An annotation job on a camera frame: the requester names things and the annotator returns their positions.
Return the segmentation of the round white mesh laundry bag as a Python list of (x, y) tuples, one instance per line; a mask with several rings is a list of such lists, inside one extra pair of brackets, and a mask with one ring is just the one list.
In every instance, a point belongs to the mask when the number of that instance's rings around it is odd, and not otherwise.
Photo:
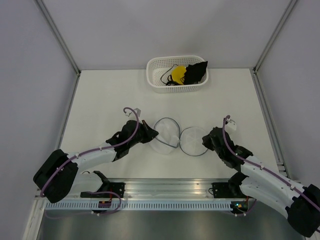
[(191, 157), (204, 155), (208, 149), (203, 146), (202, 137), (207, 132), (200, 127), (191, 126), (181, 129), (180, 124), (170, 117), (163, 117), (156, 121), (152, 129), (158, 135), (149, 145), (159, 154), (169, 155), (176, 149)]

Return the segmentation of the yellow bra black trim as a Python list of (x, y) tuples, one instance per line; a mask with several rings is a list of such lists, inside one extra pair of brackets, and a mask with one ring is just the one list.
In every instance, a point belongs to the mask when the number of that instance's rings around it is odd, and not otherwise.
[[(183, 86), (187, 83), (185, 82), (185, 73), (187, 68), (183, 65), (174, 64), (168, 71), (166, 71), (161, 77), (160, 81), (166, 86)], [(163, 81), (163, 77), (167, 75), (167, 81)]]

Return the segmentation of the black lace bra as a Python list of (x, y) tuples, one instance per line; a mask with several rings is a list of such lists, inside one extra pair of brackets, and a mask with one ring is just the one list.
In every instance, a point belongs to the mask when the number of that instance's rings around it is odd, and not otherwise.
[(186, 67), (183, 77), (184, 85), (193, 85), (200, 82), (207, 71), (208, 61), (202, 61)]

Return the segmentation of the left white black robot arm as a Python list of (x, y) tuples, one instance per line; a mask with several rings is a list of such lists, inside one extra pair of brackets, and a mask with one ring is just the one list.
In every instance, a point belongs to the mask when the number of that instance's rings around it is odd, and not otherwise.
[(125, 157), (137, 144), (146, 144), (154, 140), (159, 132), (151, 128), (146, 121), (129, 120), (111, 138), (96, 148), (84, 152), (65, 153), (54, 150), (33, 177), (40, 189), (40, 196), (50, 203), (57, 203), (70, 192), (94, 194), (104, 198), (109, 193), (109, 185), (99, 171), (89, 174), (87, 184), (96, 181), (88, 188), (76, 190), (78, 182), (83, 180), (82, 172), (104, 163), (112, 163)]

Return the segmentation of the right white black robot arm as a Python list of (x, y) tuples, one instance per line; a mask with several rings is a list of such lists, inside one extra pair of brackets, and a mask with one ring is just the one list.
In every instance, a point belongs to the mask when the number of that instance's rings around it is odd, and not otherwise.
[(248, 149), (235, 145), (223, 128), (214, 127), (202, 144), (216, 152), (222, 162), (236, 170), (228, 180), (228, 192), (239, 198), (252, 197), (283, 217), (300, 235), (310, 238), (320, 230), (320, 189), (304, 186), (263, 166)]

